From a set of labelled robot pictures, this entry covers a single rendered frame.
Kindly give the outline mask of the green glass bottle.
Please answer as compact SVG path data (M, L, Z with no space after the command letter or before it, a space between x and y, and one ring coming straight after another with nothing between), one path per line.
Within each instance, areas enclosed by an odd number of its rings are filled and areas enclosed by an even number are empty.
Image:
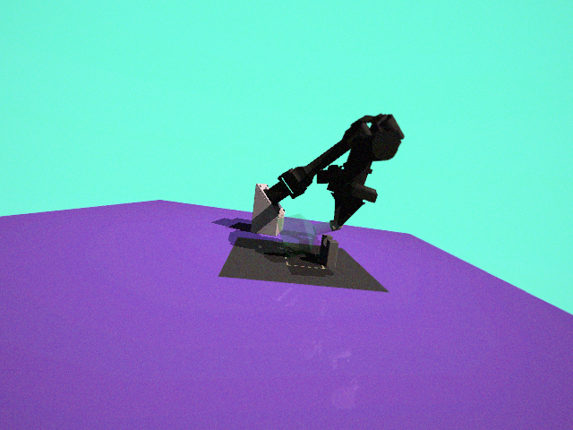
M313 225L302 214L277 219L286 258L308 254L312 250L315 237L340 230L338 219Z

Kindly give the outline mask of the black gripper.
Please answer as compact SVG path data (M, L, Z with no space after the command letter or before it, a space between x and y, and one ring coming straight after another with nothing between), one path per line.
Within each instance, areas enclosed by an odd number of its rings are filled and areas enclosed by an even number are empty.
M327 187L334 192L331 193L335 200L334 219L338 219L340 227L365 204L363 200L375 203L378 196L375 189L364 185L368 174L373 171L371 164L348 158L342 167L345 165L349 168L347 185L339 182L338 186L329 183Z

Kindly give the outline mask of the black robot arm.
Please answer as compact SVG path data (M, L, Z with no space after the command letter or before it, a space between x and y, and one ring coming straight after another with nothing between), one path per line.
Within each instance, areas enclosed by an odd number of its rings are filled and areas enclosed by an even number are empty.
M370 128L367 125L369 123L371 123ZM347 185L348 165L342 169L342 166L330 165L332 162L349 150L347 158L359 159L369 164L374 161L390 160L395 157L404 139L405 136L393 114L379 113L376 116L363 116L350 125L341 141L307 166L289 169L278 177L278 183L263 191L273 206L278 206L278 202L288 195L294 200L297 196L304 194L307 187L312 184L315 175L317 184L333 183L338 186L341 182L341 185ZM329 166L328 169L324 169L327 166Z

